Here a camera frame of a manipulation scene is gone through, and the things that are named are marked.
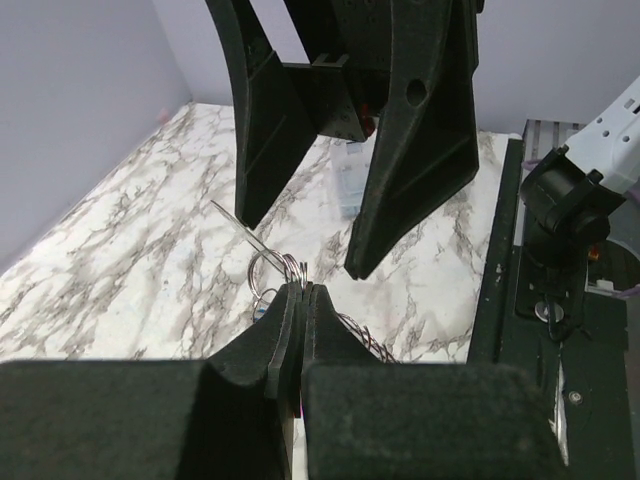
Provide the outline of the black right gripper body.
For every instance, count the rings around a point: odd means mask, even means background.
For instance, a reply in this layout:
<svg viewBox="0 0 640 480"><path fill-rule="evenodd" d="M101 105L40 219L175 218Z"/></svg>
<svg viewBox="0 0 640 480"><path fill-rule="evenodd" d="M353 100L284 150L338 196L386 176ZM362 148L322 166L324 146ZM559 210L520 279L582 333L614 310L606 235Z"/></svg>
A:
<svg viewBox="0 0 640 480"><path fill-rule="evenodd" d="M324 135L364 142L388 95L389 1L287 1L307 61L283 65L300 110L287 122L293 138Z"/></svg>

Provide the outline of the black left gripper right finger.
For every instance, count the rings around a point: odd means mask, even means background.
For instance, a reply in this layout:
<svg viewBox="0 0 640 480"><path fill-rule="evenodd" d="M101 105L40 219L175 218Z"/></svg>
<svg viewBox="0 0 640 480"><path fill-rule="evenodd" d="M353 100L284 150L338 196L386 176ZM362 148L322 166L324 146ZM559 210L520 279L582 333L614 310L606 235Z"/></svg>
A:
<svg viewBox="0 0 640 480"><path fill-rule="evenodd" d="M312 479L566 479L538 390L504 365L303 364Z"/></svg>

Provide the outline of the key with green tag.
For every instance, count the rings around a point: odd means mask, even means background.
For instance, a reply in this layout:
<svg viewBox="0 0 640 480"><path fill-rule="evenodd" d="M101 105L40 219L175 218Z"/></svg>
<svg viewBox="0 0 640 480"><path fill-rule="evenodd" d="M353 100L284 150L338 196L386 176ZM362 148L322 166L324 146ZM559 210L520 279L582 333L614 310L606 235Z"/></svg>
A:
<svg viewBox="0 0 640 480"><path fill-rule="evenodd" d="M228 220L234 229L243 236L243 238L254 248L258 254L262 254L264 258L280 273L284 272L284 267L280 260L271 252L271 250L246 226L244 226L234 215L229 213L218 202L211 200L213 206L218 212Z"/></svg>

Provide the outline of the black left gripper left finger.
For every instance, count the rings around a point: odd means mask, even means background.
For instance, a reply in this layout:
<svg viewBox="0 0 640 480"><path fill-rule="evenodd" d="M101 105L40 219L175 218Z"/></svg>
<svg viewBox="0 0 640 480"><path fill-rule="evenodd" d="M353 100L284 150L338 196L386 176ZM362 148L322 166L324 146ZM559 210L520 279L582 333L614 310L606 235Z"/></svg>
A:
<svg viewBox="0 0 640 480"><path fill-rule="evenodd" d="M196 360L1 366L5 479L288 479L301 289Z"/></svg>

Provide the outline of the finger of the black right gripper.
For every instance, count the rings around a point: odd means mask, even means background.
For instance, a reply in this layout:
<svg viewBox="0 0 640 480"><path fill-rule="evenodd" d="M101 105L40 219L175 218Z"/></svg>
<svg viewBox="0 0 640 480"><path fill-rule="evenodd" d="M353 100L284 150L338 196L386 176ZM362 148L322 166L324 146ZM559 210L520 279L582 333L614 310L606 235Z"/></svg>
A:
<svg viewBox="0 0 640 480"><path fill-rule="evenodd" d="M235 217L255 228L317 138L248 1L206 3L229 72L236 131Z"/></svg>
<svg viewBox="0 0 640 480"><path fill-rule="evenodd" d="M477 1L393 1L388 99L344 267L366 279L479 169Z"/></svg>

